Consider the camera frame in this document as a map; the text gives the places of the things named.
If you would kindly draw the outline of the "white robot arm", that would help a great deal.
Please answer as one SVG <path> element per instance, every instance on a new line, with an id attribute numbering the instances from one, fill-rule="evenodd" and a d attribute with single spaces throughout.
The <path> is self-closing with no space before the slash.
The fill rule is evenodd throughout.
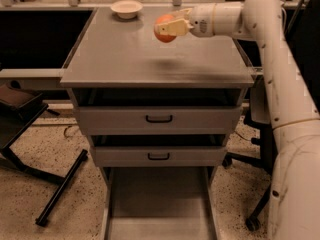
<path id="1" fill-rule="evenodd" d="M 268 240 L 320 240 L 320 115 L 286 42 L 281 0 L 204 4 L 154 25 L 160 36 L 229 36 L 259 49 L 278 155 Z"/>

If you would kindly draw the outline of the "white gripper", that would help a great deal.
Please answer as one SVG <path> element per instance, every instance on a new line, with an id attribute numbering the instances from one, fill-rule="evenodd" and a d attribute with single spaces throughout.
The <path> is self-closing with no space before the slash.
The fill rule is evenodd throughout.
<path id="1" fill-rule="evenodd" d="M 183 18 L 170 19 L 163 23 L 155 25 L 155 31 L 160 35 L 184 36 L 189 31 L 196 37 L 212 37 L 213 30 L 213 13 L 215 6 L 213 4 L 199 5 L 192 8 L 184 8 L 173 11 L 174 17 Z"/>

